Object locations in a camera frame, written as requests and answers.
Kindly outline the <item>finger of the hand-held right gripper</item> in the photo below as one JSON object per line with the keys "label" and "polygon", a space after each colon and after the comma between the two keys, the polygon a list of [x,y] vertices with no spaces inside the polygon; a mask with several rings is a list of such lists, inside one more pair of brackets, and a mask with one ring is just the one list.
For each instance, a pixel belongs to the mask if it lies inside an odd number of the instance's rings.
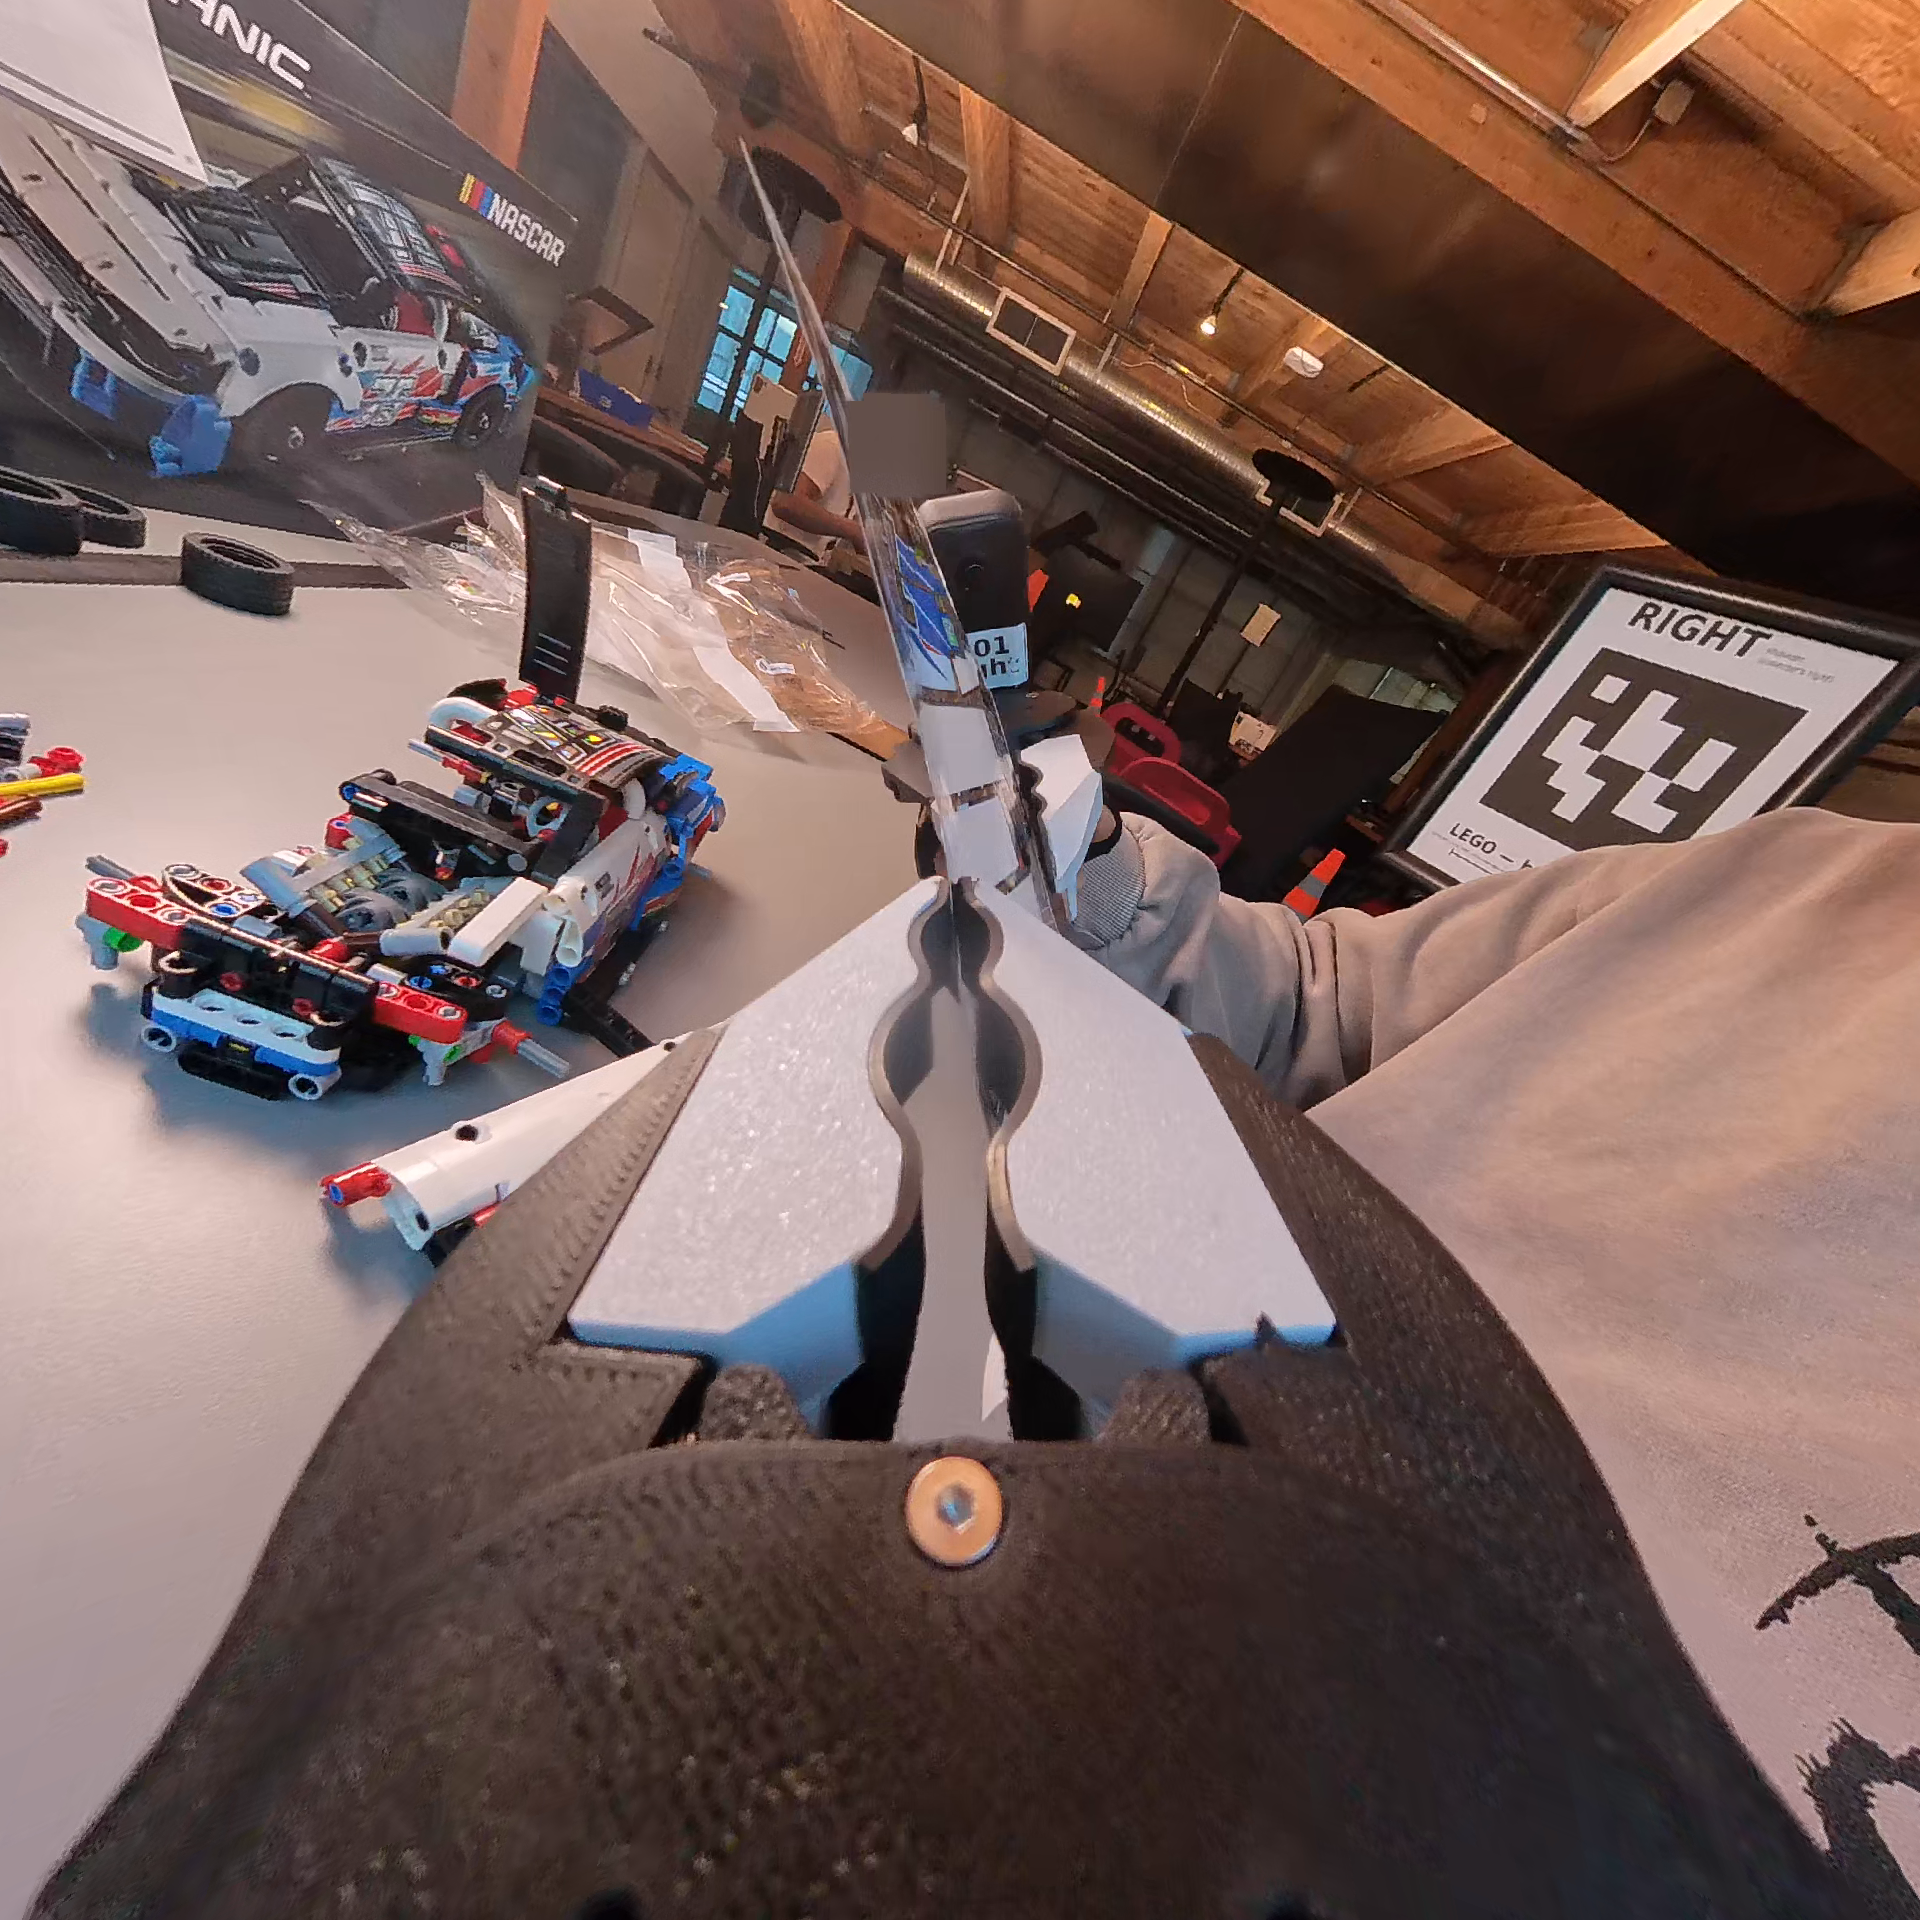
{"label": "finger of the hand-held right gripper", "polygon": [[1100,767],[1081,734],[1020,746],[1020,826],[1044,905],[1072,905],[1077,877],[1111,817]]}

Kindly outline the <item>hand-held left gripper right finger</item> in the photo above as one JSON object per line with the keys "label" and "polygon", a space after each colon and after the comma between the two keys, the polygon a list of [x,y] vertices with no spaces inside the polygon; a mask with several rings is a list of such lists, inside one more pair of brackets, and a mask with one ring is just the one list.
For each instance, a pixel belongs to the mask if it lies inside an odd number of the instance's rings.
{"label": "hand-held left gripper right finger", "polygon": [[990,1415],[1093,1435],[1149,1371],[1261,1341],[1326,1349],[1335,1310],[1186,1027],[1019,905],[959,887],[988,1126]]}

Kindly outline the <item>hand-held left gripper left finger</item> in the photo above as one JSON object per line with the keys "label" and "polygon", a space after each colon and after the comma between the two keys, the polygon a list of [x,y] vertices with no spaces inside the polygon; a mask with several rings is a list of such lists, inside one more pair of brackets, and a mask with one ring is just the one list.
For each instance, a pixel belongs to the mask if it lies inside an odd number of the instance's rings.
{"label": "hand-held left gripper left finger", "polygon": [[590,1349],[753,1362],[818,1435],[893,1435],[924,1310],[930,1068],[921,883],[735,1012],[666,1126],[568,1329]]}

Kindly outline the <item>holographic sticker sheet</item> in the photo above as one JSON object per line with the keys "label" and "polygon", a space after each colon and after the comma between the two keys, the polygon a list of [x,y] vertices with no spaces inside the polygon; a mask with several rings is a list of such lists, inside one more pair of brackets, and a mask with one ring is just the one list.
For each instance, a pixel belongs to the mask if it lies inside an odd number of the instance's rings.
{"label": "holographic sticker sheet", "polygon": [[925,804],[953,883],[973,883],[1023,905],[1044,927],[1069,927],[1035,795],[1020,786],[1019,763],[988,685],[965,639],[925,522],[907,495],[884,495],[860,481],[878,458],[855,445],[855,412],[832,363],[826,320],[780,228],[753,162],[744,173],[766,219],[780,276],[795,301],[799,328],[818,366],[818,389],[844,445],[855,509],[888,617],[913,734],[925,767]]}

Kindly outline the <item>person's right forearm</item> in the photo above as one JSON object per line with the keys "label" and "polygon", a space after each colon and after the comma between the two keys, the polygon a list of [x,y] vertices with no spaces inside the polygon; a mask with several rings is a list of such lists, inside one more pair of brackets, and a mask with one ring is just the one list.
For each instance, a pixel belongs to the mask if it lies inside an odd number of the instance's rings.
{"label": "person's right forearm", "polygon": [[1074,945],[1283,1098],[1311,1108],[1437,1034],[1553,945],[1528,887],[1496,883],[1390,918],[1304,920],[1232,901],[1186,843],[1103,817],[1077,877]]}

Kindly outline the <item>red white lego panel assembly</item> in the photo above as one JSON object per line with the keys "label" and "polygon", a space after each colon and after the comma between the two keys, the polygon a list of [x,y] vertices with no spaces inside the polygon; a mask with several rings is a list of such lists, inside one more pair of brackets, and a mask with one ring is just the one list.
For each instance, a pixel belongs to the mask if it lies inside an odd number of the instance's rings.
{"label": "red white lego panel assembly", "polygon": [[398,1237],[441,1266],[499,1206],[590,1123],[667,1064],[686,1040],[649,1044],[508,1108],[398,1147],[324,1179],[335,1211],[379,1206]]}

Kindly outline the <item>lego race car model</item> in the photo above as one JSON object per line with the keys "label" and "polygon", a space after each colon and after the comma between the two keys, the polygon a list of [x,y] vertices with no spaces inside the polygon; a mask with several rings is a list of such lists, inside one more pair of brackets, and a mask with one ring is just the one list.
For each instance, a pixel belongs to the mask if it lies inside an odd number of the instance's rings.
{"label": "lego race car model", "polygon": [[379,1092],[409,1068],[517,1053],[565,1027],[625,1061],[649,1041],[612,997],[723,826],[712,768],[582,700],[590,522],[554,481],[520,492],[517,681],[458,685],[413,749],[441,794],[373,768],[341,783],[317,850],[240,880],[90,857],[78,932],[93,969],[146,954],[140,1041],[259,1098]]}

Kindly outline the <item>lego set box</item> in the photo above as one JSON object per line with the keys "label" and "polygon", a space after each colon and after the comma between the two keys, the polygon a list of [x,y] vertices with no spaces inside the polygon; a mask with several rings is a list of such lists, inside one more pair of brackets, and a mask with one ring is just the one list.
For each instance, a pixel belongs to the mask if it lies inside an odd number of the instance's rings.
{"label": "lego set box", "polygon": [[152,4],[200,179],[4,84],[4,467],[418,534],[514,490],[579,222],[453,123],[470,4]]}

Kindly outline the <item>pile of small lego pieces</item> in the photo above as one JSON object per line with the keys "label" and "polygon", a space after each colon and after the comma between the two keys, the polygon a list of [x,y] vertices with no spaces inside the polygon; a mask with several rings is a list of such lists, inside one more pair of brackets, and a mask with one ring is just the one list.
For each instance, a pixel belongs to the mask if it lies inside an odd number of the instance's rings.
{"label": "pile of small lego pieces", "polygon": [[45,801],[84,794],[87,758],[78,749],[30,752],[30,715],[4,712],[4,855],[8,832],[41,817]]}

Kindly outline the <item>lego instruction booklet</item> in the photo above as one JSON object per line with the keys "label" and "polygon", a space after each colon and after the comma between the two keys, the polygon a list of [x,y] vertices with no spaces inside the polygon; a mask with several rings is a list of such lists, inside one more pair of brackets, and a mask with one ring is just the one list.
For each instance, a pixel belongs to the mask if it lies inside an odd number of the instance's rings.
{"label": "lego instruction booklet", "polygon": [[149,4],[4,4],[4,99],[125,162],[204,184]]}

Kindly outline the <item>red chair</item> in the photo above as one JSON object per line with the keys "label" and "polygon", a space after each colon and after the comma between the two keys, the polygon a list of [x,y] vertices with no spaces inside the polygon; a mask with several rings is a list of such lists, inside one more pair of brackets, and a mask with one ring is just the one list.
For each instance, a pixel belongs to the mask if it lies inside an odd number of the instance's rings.
{"label": "red chair", "polygon": [[1152,820],[1226,868],[1240,834],[1232,826],[1229,801],[1185,767],[1185,746],[1152,712],[1137,705],[1103,711],[1112,728],[1108,780],[1121,786],[1121,801],[1145,804]]}

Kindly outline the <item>clear plastic bags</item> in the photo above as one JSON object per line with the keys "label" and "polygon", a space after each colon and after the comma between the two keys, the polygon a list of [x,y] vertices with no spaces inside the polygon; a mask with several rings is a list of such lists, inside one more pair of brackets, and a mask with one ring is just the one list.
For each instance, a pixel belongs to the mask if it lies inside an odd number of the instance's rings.
{"label": "clear plastic bags", "polygon": [[[379,533],[330,512],[364,559],[428,595],[449,617],[520,647],[529,544],[520,503],[482,481],[450,541]],[[588,521],[588,662],[655,694],[704,737],[832,734],[893,758],[907,730],[866,705],[827,660],[827,629],[777,565],[732,559],[710,541]]]}

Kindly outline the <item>black framed marker sign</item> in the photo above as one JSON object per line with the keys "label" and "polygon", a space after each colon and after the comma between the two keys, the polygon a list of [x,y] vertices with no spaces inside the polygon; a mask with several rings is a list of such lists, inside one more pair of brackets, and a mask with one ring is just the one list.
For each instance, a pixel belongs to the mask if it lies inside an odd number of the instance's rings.
{"label": "black framed marker sign", "polygon": [[1918,705],[1918,626],[1606,565],[1379,846],[1424,892],[1818,801]]}

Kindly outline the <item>metal ventilation duct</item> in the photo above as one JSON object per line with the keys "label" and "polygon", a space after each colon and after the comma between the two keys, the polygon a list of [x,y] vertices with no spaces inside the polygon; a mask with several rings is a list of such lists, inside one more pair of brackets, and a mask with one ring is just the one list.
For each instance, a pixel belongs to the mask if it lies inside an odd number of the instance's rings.
{"label": "metal ventilation duct", "polygon": [[900,319],[924,325],[940,347],[1020,396],[1029,409],[1059,423],[1093,420],[1099,449],[1120,455],[1128,445],[1139,473],[1198,509],[1252,513],[1283,504],[1289,525],[1351,546],[1410,598],[1453,617],[1467,617],[1479,602],[1470,582],[1393,546],[1363,522],[1364,487],[1341,464],[1263,424],[1256,424],[1252,441],[1234,438],[1158,393],[1139,369],[1124,369],[1115,350],[1084,344],[1066,320],[1005,285],[910,254],[900,276]]}

